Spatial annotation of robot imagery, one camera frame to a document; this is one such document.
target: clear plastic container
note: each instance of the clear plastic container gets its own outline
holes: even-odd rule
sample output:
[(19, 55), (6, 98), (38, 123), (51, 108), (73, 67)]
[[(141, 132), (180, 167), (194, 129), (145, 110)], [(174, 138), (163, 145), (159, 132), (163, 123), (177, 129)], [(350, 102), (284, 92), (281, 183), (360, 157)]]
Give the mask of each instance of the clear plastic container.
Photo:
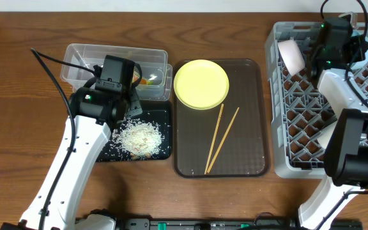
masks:
[[(92, 69), (94, 65), (103, 66), (106, 55), (126, 58), (139, 63), (143, 78), (152, 84), (140, 84), (137, 94), (143, 100), (168, 100), (171, 92), (173, 69), (167, 64), (164, 50), (117, 47), (110, 45), (70, 44), (63, 61)], [(78, 68), (63, 65), (61, 79), (73, 86), (76, 91), (93, 77), (93, 74)]]

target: white backdrop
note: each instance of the white backdrop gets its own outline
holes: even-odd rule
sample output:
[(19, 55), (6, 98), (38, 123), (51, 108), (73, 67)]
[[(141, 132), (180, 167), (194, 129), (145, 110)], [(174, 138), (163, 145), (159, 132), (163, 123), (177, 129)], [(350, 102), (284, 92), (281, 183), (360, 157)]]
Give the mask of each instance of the white backdrop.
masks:
[[(318, 12), (323, 0), (0, 0), (0, 12)], [(363, 0), (368, 11), (368, 0)], [(360, 12), (330, 0), (326, 12)]]

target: chopstick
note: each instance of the chopstick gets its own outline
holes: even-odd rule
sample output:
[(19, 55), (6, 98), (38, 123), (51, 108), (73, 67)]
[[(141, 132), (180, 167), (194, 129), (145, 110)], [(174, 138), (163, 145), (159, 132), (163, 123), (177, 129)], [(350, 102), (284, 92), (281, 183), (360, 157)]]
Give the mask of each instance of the chopstick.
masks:
[(220, 113), (218, 115), (217, 125), (215, 126), (214, 136), (212, 137), (212, 143), (211, 143), (210, 153), (208, 154), (207, 164), (205, 165), (204, 175), (207, 174), (208, 163), (210, 162), (212, 149), (214, 148), (215, 138), (217, 136), (218, 126), (220, 125), (220, 120), (221, 120), (221, 115), (222, 115), (222, 110), (223, 109), (224, 109), (224, 104), (221, 104), (221, 109), (220, 109)]
[(209, 168), (208, 168), (208, 170), (207, 170), (207, 173), (210, 173), (211, 168), (212, 168), (212, 166), (214, 165), (215, 159), (217, 159), (217, 156), (218, 156), (218, 154), (219, 154), (219, 152), (220, 152), (220, 150), (221, 150), (221, 147), (222, 147), (222, 145), (223, 145), (223, 143), (224, 143), (224, 141), (225, 141), (225, 138), (227, 137), (227, 134), (228, 134), (228, 132), (229, 132), (229, 129), (230, 129), (230, 128), (231, 128), (231, 126), (233, 125), (234, 119), (235, 119), (236, 114), (238, 113), (238, 110), (239, 110), (239, 109), (240, 109), (239, 107), (236, 109), (235, 114), (234, 114), (234, 116), (233, 116), (233, 118), (232, 118), (231, 122), (230, 122), (230, 123), (229, 123), (229, 125), (228, 125), (227, 131), (225, 131), (224, 137), (222, 138), (221, 143), (220, 143), (220, 145), (218, 146), (217, 151), (215, 152), (215, 156), (214, 156), (214, 158), (212, 158), (212, 162), (211, 162), (211, 164), (210, 164), (210, 167), (209, 167)]

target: green connector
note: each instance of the green connector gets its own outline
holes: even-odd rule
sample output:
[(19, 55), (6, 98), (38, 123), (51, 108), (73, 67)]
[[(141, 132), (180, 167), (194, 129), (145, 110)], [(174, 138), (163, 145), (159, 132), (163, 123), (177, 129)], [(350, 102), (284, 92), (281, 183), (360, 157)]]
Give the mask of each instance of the green connector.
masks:
[(166, 223), (158, 223), (158, 230), (167, 230)]

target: shredded white food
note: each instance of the shredded white food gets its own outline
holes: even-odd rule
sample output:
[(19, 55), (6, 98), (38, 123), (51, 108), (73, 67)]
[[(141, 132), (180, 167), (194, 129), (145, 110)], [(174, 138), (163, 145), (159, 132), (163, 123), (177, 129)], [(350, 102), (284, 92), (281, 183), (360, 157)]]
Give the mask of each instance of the shredded white food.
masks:
[(158, 154), (164, 137), (156, 123), (146, 123), (140, 119), (127, 119), (121, 132), (113, 132), (112, 141), (120, 144), (119, 149), (130, 152), (134, 158), (150, 157)]

